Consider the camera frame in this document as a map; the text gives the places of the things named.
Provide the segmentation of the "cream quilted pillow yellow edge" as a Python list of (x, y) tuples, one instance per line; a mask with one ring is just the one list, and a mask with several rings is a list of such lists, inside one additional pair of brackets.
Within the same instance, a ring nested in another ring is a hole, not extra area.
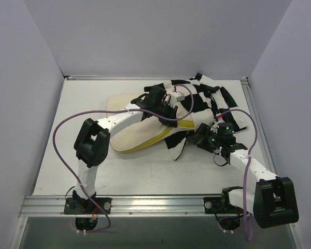
[[(106, 102), (106, 110), (120, 110), (126, 107), (141, 93), (120, 93), (111, 95)], [(130, 125), (110, 139), (113, 150), (119, 153), (132, 153), (146, 148), (176, 131), (189, 131), (194, 129), (191, 116), (178, 121), (178, 127), (162, 125), (157, 117), (150, 117), (141, 122)]]

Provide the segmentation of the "black white checkered pillowcase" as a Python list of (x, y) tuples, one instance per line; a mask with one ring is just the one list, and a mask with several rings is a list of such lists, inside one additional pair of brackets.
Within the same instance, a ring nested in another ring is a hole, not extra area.
[(248, 129), (248, 124), (239, 112), (228, 112), (238, 108), (236, 100), (224, 87), (202, 74), (188, 80), (169, 80), (158, 84), (159, 87), (170, 93), (174, 87), (178, 87), (185, 99), (177, 103), (177, 118), (192, 112), (183, 120), (177, 121), (178, 127), (166, 127), (159, 121), (146, 125), (146, 135), (140, 147), (148, 147), (163, 140), (173, 160), (177, 160), (183, 152), (188, 141), (202, 124), (213, 126), (215, 116), (225, 113), (220, 119), (229, 122), (233, 126), (233, 132), (241, 132)]

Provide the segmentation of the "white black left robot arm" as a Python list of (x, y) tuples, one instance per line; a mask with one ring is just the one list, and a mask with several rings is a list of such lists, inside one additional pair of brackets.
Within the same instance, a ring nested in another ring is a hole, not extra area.
[(181, 92), (166, 93), (161, 87), (153, 86), (148, 93), (133, 99), (119, 113), (99, 120), (89, 118), (84, 121), (74, 143), (79, 181), (73, 190), (73, 200), (80, 212), (90, 213), (94, 209), (96, 174), (98, 166), (108, 155), (110, 138), (154, 114), (165, 117), (160, 121), (166, 125), (176, 125), (176, 121), (168, 119), (176, 118), (176, 104), (184, 98)]

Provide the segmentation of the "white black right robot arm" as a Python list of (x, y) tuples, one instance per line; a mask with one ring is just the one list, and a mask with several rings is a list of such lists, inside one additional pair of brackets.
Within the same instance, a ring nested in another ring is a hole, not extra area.
[(244, 182), (255, 185), (253, 192), (240, 186), (222, 190), (218, 203), (206, 207), (212, 213), (230, 214), (246, 210), (255, 217), (261, 228), (275, 227), (299, 220), (294, 184), (288, 177), (269, 171), (248, 154), (248, 148), (236, 141), (232, 124), (220, 123), (217, 128), (201, 124), (188, 136), (188, 142), (222, 157), (226, 164), (243, 173)]

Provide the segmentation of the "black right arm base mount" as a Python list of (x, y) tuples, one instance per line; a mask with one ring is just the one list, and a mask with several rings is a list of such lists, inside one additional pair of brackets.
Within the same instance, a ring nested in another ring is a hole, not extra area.
[(203, 198), (204, 212), (206, 214), (243, 214), (243, 209), (230, 205), (223, 201), (220, 196), (209, 196)]

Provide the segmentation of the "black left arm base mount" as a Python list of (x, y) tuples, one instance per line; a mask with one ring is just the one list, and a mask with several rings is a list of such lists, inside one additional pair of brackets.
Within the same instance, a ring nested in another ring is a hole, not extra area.
[[(106, 214), (110, 214), (112, 198), (95, 197), (94, 201)], [(90, 200), (86, 200), (83, 204), (80, 204), (73, 197), (70, 197), (66, 199), (63, 213), (67, 215), (95, 214), (95, 209), (97, 209), (97, 214), (102, 214), (101, 210)]]

